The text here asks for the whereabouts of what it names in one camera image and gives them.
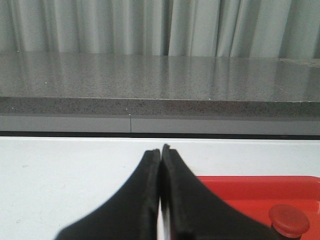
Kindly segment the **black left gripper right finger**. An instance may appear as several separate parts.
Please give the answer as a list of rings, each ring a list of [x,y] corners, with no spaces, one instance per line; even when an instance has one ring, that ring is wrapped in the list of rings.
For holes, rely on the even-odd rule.
[[[170,240],[276,240],[270,227],[211,192],[178,151],[165,144],[160,163],[161,210]]]

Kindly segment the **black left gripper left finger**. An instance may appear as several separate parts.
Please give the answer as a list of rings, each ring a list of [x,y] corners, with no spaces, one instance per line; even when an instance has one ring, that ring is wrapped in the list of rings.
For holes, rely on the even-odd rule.
[[[56,239],[157,239],[160,163],[159,149],[145,151],[134,172],[108,201],[62,229]]]

